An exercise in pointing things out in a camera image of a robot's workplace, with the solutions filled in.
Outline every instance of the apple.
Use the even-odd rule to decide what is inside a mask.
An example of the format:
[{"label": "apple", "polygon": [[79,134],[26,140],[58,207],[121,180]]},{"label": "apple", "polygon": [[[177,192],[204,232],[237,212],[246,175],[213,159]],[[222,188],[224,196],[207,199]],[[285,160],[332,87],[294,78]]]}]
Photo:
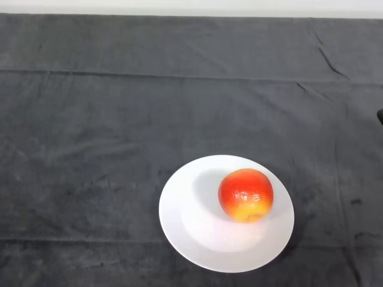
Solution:
[{"label": "apple", "polygon": [[240,169],[222,180],[218,199],[230,218],[251,223],[269,213],[274,194],[271,182],[265,174],[254,169]]}]

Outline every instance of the stain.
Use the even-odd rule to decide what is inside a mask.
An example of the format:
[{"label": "stain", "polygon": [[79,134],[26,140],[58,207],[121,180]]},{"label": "stain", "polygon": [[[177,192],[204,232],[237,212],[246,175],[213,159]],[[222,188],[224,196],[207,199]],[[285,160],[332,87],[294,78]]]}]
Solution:
[{"label": "stain", "polygon": [[362,205],[362,204],[363,204],[363,202],[362,202],[361,199],[353,199],[353,200],[350,200],[349,202],[350,202],[352,205],[357,205],[357,204]]}]

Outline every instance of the white plate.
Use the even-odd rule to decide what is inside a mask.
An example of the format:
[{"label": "white plate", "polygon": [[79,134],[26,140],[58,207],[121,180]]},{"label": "white plate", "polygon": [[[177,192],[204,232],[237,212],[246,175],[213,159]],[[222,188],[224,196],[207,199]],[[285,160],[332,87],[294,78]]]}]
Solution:
[{"label": "white plate", "polygon": [[[271,181],[274,203],[259,222],[232,221],[218,201],[218,187],[230,172],[251,168]],[[160,222],[171,245],[191,262],[220,272],[243,272],[272,261],[285,248],[294,226],[291,198],[267,168],[232,155],[212,155],[177,170],[163,188]]]}]

